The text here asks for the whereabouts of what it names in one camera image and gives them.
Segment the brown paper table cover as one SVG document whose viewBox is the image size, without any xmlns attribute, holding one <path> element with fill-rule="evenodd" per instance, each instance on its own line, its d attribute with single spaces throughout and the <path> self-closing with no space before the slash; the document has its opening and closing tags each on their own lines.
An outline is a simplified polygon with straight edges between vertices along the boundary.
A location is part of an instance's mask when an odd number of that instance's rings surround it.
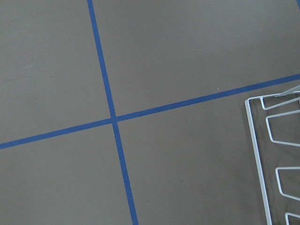
<svg viewBox="0 0 300 225">
<path fill-rule="evenodd" d="M 295 0 L 3 0 L 3 225 L 264 225 L 245 100 L 300 83 Z"/>
</svg>

